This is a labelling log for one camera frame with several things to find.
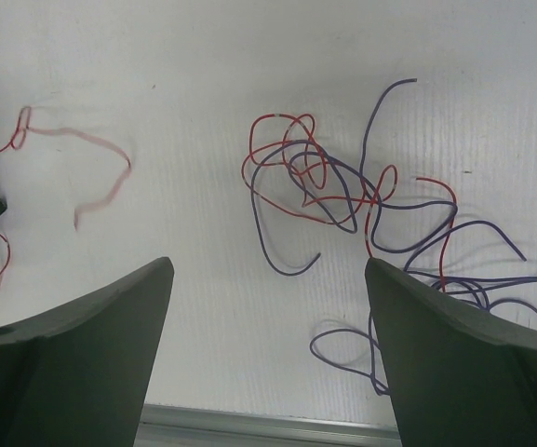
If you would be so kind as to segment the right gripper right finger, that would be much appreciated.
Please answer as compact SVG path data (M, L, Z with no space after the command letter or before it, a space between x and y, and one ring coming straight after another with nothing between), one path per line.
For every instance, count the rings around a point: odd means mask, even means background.
M537 446L537 331L384 260L365 280L403 445Z

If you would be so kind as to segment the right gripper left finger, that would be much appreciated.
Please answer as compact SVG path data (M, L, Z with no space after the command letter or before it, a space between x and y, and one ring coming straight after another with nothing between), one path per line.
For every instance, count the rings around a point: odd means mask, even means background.
M173 279L161 257L1 326L0 446L132 445Z

